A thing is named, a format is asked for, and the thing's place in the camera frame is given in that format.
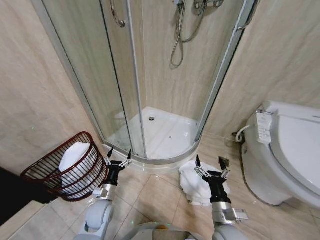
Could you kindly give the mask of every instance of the shower hose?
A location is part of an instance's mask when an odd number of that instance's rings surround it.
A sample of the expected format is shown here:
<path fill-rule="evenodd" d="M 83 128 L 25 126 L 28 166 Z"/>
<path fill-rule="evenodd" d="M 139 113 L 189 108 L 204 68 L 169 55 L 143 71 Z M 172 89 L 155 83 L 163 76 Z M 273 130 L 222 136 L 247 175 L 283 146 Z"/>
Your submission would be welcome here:
<path fill-rule="evenodd" d="M 198 22 L 195 30 L 191 34 L 191 36 L 187 39 L 182 39 L 182 27 L 183 27 L 183 23 L 184 23 L 186 4 L 184 2 L 182 2 L 177 5 L 177 9 L 176 9 L 177 10 L 177 18 L 176 18 L 176 24 L 175 24 L 176 41 L 174 43 L 174 47 L 173 47 L 173 50 L 171 53 L 171 59 L 170 59 L 170 63 L 173 67 L 178 68 L 181 65 L 182 61 L 184 60 L 184 46 L 183 46 L 183 44 L 190 42 L 196 36 L 196 33 L 197 33 L 197 31 L 201 25 L 201 22 L 204 18 L 206 8 L 207 8 L 207 4 L 204 4 L 202 10 L 199 12 L 200 13 L 199 22 Z M 175 56 L 178 45 L 179 45 L 179 48 L 181 51 L 181 58 L 178 63 L 174 63 L 173 58 Z"/>

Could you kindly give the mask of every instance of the shower enclosure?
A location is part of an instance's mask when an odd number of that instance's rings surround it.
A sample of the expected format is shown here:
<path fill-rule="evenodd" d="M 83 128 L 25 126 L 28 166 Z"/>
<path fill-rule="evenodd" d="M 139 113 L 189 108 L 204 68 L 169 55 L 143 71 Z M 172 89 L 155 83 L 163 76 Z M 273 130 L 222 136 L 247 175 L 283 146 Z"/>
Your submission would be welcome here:
<path fill-rule="evenodd" d="M 182 36 L 202 22 L 183 45 L 183 62 L 172 67 L 171 0 L 32 0 L 106 148 L 119 156 L 132 150 L 142 168 L 177 167 L 194 157 L 257 0 L 217 1 L 220 7 L 200 17 L 194 0 L 183 2 Z"/>

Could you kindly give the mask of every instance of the towel on floor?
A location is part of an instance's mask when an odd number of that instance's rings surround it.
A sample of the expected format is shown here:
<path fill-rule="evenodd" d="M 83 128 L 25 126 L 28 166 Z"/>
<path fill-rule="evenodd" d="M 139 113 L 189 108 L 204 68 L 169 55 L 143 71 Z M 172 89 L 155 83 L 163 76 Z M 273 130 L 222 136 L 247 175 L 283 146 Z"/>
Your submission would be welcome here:
<path fill-rule="evenodd" d="M 186 194 L 186 198 L 191 205 L 201 205 L 204 207 L 211 206 L 211 191 L 209 184 L 204 181 L 195 171 L 196 161 L 188 161 L 179 169 L 180 185 Z M 203 170 L 220 172 L 217 168 L 201 162 Z M 225 182 L 223 184 L 224 191 L 229 194 L 230 189 Z"/>

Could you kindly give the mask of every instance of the bidet control panel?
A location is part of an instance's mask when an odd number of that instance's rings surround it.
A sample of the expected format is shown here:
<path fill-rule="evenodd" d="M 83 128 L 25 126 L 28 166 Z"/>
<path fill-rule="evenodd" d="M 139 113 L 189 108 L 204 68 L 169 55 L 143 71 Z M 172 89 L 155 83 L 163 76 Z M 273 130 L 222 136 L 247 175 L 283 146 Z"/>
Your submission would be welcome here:
<path fill-rule="evenodd" d="M 272 116 L 267 113 L 257 112 L 255 115 L 255 120 L 257 141 L 259 143 L 268 145 L 271 143 L 270 127 Z"/>

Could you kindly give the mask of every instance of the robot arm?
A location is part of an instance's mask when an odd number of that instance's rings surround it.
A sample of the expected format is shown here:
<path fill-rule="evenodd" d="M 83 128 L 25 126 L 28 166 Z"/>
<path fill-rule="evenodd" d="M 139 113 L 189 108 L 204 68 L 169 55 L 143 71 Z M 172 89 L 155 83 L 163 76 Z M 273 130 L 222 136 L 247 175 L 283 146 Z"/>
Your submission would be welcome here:
<path fill-rule="evenodd" d="M 93 190 L 93 195 L 99 200 L 91 205 L 86 213 L 85 221 L 82 224 L 79 234 L 73 240 L 103 240 L 113 217 L 114 206 L 112 202 L 116 196 L 116 188 L 118 186 L 119 173 L 129 166 L 131 160 L 131 150 L 127 160 L 110 161 L 113 148 L 108 152 L 104 159 L 109 169 L 106 179 L 102 182 L 101 187 Z"/>
<path fill-rule="evenodd" d="M 195 171 L 206 181 L 211 190 L 210 202 L 212 204 L 212 218 L 215 232 L 213 240 L 248 240 L 236 227 L 234 222 L 248 220 L 247 212 L 243 209 L 233 208 L 228 194 L 225 192 L 223 183 L 227 180 L 229 170 L 229 160 L 219 157 L 219 164 L 222 172 L 204 171 L 201 167 L 199 156 L 196 156 Z"/>

